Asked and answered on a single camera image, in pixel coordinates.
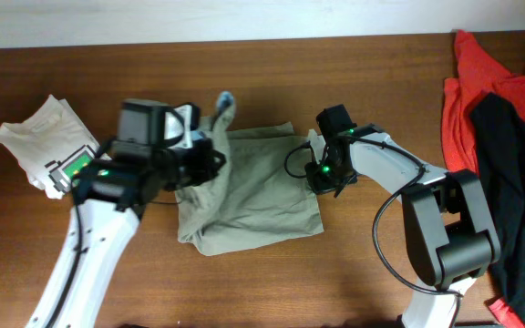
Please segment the khaki shorts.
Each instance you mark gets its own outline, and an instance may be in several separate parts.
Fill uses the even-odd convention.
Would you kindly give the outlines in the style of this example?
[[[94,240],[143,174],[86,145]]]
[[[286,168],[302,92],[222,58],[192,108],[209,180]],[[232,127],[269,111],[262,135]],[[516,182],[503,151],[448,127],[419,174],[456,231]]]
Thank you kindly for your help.
[[[214,256],[322,233],[317,198],[300,172],[305,137],[291,123],[231,131],[236,112],[224,91],[201,119],[200,132],[226,162],[215,179],[176,191],[178,241]]]

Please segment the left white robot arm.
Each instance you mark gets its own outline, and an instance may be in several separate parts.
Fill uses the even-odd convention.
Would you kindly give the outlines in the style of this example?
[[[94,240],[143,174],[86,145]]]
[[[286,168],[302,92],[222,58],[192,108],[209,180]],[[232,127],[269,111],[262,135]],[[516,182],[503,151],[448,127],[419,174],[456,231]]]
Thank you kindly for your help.
[[[118,261],[163,190],[199,186],[226,163],[208,138],[188,148],[112,139],[76,174],[67,235],[29,327],[92,327]]]

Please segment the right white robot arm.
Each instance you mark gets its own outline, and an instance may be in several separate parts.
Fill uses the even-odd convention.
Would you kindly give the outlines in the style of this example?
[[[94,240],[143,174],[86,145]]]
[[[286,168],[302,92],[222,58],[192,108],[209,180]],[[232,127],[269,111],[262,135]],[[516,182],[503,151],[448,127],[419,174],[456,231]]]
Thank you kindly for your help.
[[[501,247],[478,176],[450,172],[403,149],[379,127],[310,130],[305,167],[313,192],[339,194],[358,176],[389,192],[376,212],[372,238],[385,268],[413,292],[399,317],[403,327],[452,327],[465,292],[497,262]],[[416,282],[402,277],[386,259],[378,226],[387,208],[402,206],[407,256]]]

